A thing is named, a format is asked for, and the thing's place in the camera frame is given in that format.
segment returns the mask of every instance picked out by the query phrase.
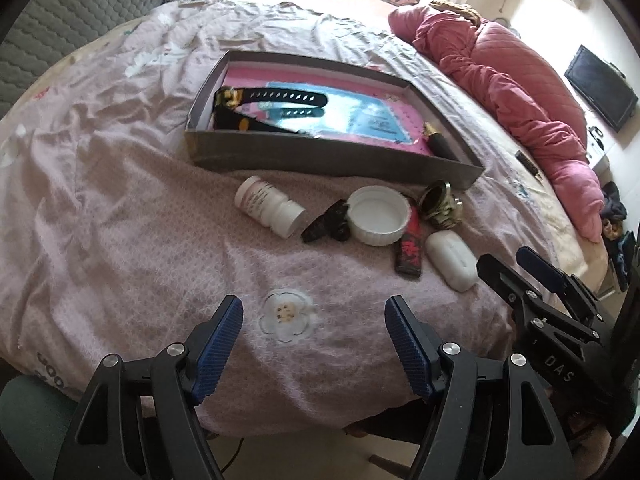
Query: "silver bolt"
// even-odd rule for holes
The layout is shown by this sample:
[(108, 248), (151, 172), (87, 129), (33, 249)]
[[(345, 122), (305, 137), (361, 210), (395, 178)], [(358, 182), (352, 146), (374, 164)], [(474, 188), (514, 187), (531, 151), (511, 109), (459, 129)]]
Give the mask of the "silver bolt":
[(166, 352), (173, 356), (180, 355), (184, 352), (184, 345), (182, 343), (173, 343), (166, 348)]
[(445, 354), (449, 355), (458, 355), (460, 353), (460, 346), (455, 343), (444, 343), (444, 345), (442, 345), (442, 349)]
[(522, 354), (511, 354), (511, 362), (516, 366), (524, 366), (527, 364), (527, 359)]
[(116, 354), (109, 354), (102, 360), (102, 364), (107, 368), (111, 368), (118, 364), (118, 356)]

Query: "black cable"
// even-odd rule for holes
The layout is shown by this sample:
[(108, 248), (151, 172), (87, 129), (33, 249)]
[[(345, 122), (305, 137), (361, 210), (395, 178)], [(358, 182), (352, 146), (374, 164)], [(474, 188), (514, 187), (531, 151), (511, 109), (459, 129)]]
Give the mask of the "black cable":
[(229, 466), (232, 465), (232, 463), (234, 462), (234, 460), (238, 457), (238, 455), (240, 454), (240, 450), (242, 449), (242, 443), (244, 442), (244, 437), (242, 437), (240, 439), (240, 442), (238, 443), (238, 449), (236, 449), (236, 452), (234, 453), (234, 455), (231, 457), (231, 459), (229, 460), (229, 462), (226, 463), (226, 465), (220, 470), (221, 473), (224, 473), (227, 469), (229, 469)]

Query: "quilted headboard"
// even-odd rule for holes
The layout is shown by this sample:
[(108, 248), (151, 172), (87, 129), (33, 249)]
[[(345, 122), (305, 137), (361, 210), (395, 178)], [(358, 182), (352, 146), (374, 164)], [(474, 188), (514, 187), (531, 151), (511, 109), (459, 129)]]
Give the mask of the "quilted headboard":
[(47, 68), (161, 0), (30, 0), (0, 43), (0, 117)]

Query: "clothes pile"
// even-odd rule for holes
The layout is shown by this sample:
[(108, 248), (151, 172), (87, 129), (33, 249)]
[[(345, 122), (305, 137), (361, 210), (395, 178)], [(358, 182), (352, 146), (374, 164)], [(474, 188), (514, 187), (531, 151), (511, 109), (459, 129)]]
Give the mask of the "clothes pile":
[(625, 232), (622, 227), (622, 222), (626, 219), (626, 208), (620, 201), (620, 192), (616, 183), (605, 184), (602, 187), (602, 193), (604, 195), (604, 208), (600, 212), (602, 239), (616, 269), (620, 290), (625, 292), (628, 289), (636, 237), (633, 231)]

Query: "blue textured pad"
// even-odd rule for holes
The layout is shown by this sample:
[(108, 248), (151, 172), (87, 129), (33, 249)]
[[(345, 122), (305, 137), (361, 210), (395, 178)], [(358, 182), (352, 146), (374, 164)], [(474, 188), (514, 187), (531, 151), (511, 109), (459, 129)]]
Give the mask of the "blue textured pad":
[(392, 300), (385, 303), (386, 330), (396, 347), (396, 353), (409, 380), (411, 390), (421, 397), (429, 397), (434, 390), (431, 382), (431, 367), (420, 349), (414, 334), (404, 320), (402, 313)]
[(524, 246), (518, 249), (516, 261), (519, 266), (536, 278), (549, 292), (564, 292), (564, 275), (544, 260), (536, 251)]
[(220, 375), (242, 328), (242, 301), (236, 298), (198, 358), (196, 379), (191, 393), (201, 403), (218, 386)]

